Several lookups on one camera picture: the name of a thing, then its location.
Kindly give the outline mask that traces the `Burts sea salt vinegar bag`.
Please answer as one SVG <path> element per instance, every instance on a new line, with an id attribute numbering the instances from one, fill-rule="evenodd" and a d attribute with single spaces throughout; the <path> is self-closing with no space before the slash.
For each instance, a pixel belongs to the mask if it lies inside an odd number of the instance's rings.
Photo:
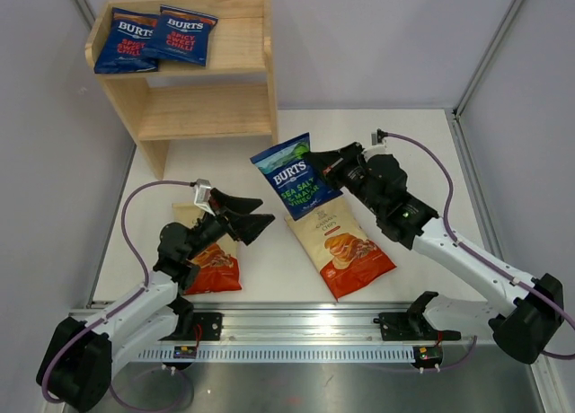
<path id="1" fill-rule="evenodd" d="M 279 195 L 294 220 L 342 195 L 326 185 L 303 155 L 310 151 L 310 134 L 293 137 L 251 158 Z"/>

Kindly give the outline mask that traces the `blue Burts chilli bag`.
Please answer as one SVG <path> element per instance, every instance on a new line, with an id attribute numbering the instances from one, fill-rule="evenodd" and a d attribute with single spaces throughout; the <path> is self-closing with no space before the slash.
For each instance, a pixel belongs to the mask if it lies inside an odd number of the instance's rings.
<path id="1" fill-rule="evenodd" d="M 158 61 L 146 57 L 143 48 L 153 35 L 158 18 L 157 14 L 113 7 L 111 31 L 95 62 L 94 72 L 109 75 L 157 71 Z"/>

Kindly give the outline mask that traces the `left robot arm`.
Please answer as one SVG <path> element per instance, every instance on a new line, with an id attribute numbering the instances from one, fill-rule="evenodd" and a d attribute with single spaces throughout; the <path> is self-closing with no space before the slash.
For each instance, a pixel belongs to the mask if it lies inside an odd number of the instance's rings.
<path id="1" fill-rule="evenodd" d="M 192 227 L 171 222 L 162 229 L 157 261 L 143 269 L 142 283 L 87 319 L 68 316 L 56 326 L 36 376 L 45 401 L 86 412 L 145 347 L 187 338 L 194 306 L 184 294 L 200 271 L 193 260 L 224 236 L 249 245 L 275 219 L 257 213 L 259 198 L 227 195 L 206 180 L 189 186 L 203 215 Z"/>

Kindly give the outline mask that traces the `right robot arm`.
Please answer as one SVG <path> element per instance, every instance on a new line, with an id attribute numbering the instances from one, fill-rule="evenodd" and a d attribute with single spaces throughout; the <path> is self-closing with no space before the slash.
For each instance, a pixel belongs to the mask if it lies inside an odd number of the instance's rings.
<path id="1" fill-rule="evenodd" d="M 497 346 L 531 365 L 565 321 L 562 283 L 508 266 L 465 239 L 447 219 L 407 190 L 407 173 L 390 154 L 367 155 L 359 143 L 307 152 L 324 183 L 347 189 L 376 218 L 384 236 L 436 261 L 479 292 L 494 310 L 488 326 Z"/>

